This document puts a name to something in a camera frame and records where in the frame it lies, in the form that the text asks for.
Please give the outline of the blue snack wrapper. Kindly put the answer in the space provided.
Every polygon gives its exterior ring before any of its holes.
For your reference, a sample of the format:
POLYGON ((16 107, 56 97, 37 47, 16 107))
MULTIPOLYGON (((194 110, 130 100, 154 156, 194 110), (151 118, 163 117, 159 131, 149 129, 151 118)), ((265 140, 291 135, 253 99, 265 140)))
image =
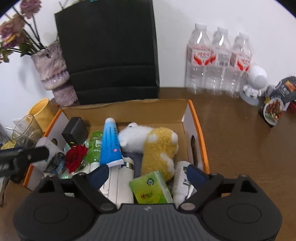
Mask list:
POLYGON ((43 169, 43 173, 55 175, 60 178, 65 172, 65 169, 65 155, 62 152, 58 152, 50 161, 48 161, 43 169))

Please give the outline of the red artificial rose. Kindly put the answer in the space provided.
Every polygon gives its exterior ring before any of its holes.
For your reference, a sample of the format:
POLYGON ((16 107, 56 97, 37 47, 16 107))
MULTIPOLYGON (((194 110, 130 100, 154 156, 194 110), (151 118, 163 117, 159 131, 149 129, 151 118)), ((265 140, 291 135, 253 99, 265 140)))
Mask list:
POLYGON ((70 173, 76 171, 86 156, 88 148, 85 145, 75 145, 70 148, 65 156, 65 166, 70 173))

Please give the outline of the green tissue pack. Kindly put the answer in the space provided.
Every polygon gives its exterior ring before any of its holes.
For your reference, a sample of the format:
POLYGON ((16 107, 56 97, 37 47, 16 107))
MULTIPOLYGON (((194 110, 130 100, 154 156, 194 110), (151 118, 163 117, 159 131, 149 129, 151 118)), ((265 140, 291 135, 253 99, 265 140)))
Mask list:
POLYGON ((173 203, 171 193, 160 171, 145 174, 129 182, 138 204, 173 203))

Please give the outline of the clear glass cup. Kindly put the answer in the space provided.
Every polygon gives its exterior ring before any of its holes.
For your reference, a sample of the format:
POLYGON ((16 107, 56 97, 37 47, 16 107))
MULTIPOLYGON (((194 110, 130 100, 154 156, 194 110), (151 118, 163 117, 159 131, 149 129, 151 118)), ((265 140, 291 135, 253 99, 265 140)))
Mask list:
POLYGON ((24 116, 15 126, 12 139, 21 147, 33 148, 43 136, 43 130, 39 126, 33 114, 24 116))

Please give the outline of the white medicine bottle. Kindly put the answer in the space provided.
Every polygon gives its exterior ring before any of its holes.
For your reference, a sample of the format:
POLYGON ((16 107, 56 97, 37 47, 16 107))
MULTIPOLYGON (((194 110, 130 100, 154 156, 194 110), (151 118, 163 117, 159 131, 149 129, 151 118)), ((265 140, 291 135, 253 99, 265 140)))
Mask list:
POLYGON ((187 161, 179 161, 175 169, 171 193, 176 208, 195 193, 193 185, 191 185, 187 178, 186 171, 189 165, 190 163, 187 161))

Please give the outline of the white long box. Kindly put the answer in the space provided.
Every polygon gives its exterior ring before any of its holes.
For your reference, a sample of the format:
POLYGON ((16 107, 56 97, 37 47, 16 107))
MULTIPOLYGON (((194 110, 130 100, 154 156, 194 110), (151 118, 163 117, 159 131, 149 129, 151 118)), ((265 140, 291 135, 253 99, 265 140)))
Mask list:
POLYGON ((133 204, 130 181, 134 178, 133 160, 123 157, 123 165, 109 168, 109 177, 100 192, 119 209, 122 204, 133 204))

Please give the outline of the blue white toothpaste tube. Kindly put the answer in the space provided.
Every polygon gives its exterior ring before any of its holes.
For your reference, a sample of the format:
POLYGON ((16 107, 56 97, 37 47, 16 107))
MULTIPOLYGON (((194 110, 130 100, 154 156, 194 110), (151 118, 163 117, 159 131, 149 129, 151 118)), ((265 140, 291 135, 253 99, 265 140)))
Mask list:
POLYGON ((107 118, 104 123, 100 165, 107 165, 110 168, 123 163, 116 121, 114 118, 107 118))

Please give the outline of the green plastic packet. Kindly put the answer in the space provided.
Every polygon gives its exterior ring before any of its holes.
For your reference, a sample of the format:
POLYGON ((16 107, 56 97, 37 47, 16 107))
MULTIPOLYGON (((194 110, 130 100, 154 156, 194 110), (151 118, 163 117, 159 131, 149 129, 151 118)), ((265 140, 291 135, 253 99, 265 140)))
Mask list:
POLYGON ((88 151, 85 160, 90 165, 90 172, 94 171, 100 165, 102 137, 103 132, 96 131, 91 134, 88 140, 88 151))

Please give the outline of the yellow cup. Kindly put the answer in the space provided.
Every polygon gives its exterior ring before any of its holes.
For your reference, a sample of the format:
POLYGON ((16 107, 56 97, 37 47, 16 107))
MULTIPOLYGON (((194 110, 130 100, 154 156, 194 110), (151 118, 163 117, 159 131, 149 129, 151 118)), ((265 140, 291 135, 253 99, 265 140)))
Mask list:
POLYGON ((55 107, 48 98, 44 98, 37 102, 28 111, 28 114, 34 116, 42 131, 45 133, 57 112, 58 108, 55 107))

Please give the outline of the black power adapter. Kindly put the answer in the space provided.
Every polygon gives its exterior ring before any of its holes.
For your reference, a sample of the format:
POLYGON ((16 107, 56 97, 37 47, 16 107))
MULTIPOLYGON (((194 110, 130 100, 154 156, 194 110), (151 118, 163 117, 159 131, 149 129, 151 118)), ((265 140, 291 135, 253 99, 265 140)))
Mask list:
POLYGON ((81 145, 89 133, 81 117, 73 117, 61 133, 66 143, 70 146, 81 145))

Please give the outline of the yellow white plush toy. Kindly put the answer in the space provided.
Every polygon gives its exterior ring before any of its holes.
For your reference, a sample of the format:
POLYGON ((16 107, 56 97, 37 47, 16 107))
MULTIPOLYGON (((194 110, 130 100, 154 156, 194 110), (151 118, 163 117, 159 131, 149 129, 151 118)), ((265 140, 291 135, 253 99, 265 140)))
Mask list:
POLYGON ((124 152, 142 154, 140 174, 160 171, 166 182, 175 174, 174 156, 179 150, 179 137, 165 127, 152 128, 130 123, 118 134, 124 152))

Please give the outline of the orange cardboard box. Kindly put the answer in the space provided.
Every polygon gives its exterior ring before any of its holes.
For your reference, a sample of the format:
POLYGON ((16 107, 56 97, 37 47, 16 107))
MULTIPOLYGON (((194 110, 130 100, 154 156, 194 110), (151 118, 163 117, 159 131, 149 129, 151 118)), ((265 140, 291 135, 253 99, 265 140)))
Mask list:
POLYGON ((73 117, 80 117, 88 133, 102 131, 107 118, 117 125, 119 140, 126 152, 139 152, 146 133, 153 128, 169 128, 178 135, 179 150, 174 161, 188 161, 210 172, 202 128, 193 102, 186 99, 145 99, 106 104, 82 105, 58 110, 44 136, 66 145, 62 131, 73 117))

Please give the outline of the purple textured vase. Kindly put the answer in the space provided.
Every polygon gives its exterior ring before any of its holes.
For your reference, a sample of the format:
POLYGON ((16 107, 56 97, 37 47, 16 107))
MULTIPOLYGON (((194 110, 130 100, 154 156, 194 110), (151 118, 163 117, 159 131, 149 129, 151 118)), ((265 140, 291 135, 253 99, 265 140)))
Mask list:
POLYGON ((55 41, 47 48, 33 54, 31 59, 43 87, 52 92, 57 104, 61 107, 67 107, 78 100, 74 87, 70 82, 70 75, 62 54, 60 41, 55 41))

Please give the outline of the middle water bottle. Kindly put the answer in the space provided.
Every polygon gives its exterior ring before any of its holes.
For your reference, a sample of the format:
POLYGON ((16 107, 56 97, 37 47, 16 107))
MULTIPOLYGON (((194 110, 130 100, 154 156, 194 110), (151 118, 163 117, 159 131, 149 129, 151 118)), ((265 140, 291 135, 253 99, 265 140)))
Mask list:
POLYGON ((209 94, 221 95, 223 73, 229 66, 231 44, 228 38, 228 29, 217 27, 211 42, 210 64, 206 69, 204 87, 209 94))

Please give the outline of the water bottle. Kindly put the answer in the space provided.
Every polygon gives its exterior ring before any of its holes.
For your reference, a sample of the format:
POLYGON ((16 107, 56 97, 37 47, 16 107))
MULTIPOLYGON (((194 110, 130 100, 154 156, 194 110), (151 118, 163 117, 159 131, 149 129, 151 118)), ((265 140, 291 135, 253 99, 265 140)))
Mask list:
POLYGON ((185 87, 189 92, 198 94, 203 91, 206 67, 210 64, 211 55, 207 26, 196 23, 187 44, 185 87))
POLYGON ((228 38, 228 29, 217 27, 211 42, 210 64, 206 69, 204 87, 209 94, 221 95, 223 73, 229 66, 231 44, 228 38))
POLYGON ((241 92, 246 72, 250 68, 253 56, 249 35, 240 32, 231 47, 229 67, 224 73, 224 92, 227 96, 238 98, 241 92))

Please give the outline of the dark sauce pouch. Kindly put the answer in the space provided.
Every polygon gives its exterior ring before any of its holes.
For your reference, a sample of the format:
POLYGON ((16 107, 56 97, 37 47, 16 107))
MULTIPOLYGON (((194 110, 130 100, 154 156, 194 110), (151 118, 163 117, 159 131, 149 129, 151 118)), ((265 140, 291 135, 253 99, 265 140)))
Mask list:
POLYGON ((270 92, 258 113, 269 127, 274 127, 281 114, 295 100, 295 76, 282 79, 270 92))

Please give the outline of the white robot figurine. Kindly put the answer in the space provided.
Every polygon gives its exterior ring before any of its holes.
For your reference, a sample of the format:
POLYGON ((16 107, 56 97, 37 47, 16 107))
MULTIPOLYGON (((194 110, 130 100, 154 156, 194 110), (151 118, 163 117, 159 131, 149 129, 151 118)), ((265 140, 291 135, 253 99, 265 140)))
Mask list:
POLYGON ((262 90, 268 85, 266 71, 258 66, 252 65, 247 73, 247 83, 243 86, 240 97, 252 106, 258 106, 258 98, 262 96, 262 90))

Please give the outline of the dried pink flowers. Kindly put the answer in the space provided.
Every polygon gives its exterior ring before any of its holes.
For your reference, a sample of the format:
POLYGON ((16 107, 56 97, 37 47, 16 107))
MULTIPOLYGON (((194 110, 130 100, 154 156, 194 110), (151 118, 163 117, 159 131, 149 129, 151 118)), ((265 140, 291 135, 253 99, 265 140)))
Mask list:
POLYGON ((13 53, 32 56, 46 48, 35 18, 41 8, 40 0, 20 1, 19 10, 12 7, 15 14, 1 24, 1 63, 8 63, 13 53))

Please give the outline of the right water bottle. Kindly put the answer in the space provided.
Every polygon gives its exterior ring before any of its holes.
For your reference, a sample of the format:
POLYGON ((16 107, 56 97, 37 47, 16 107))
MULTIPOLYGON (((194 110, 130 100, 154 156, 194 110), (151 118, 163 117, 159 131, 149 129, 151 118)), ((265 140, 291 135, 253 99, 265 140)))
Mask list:
POLYGON ((250 68, 253 56, 249 35, 240 32, 231 47, 229 67, 224 73, 224 92, 227 96, 238 98, 241 92, 246 72, 250 68))

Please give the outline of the left water bottle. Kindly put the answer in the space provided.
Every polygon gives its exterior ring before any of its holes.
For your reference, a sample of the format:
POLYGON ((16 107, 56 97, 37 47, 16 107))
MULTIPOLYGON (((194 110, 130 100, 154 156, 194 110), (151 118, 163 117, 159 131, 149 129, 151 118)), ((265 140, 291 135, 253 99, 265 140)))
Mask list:
POLYGON ((189 92, 198 94, 203 91, 206 67, 210 64, 211 55, 207 26, 196 23, 187 44, 185 87, 189 92))

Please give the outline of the black paper bag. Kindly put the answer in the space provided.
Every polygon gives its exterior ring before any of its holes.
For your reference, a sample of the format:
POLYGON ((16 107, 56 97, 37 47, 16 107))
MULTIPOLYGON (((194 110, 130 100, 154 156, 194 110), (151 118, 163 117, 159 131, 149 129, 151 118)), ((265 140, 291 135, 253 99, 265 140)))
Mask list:
POLYGON ((55 20, 80 104, 158 97, 152 1, 81 1, 55 20))

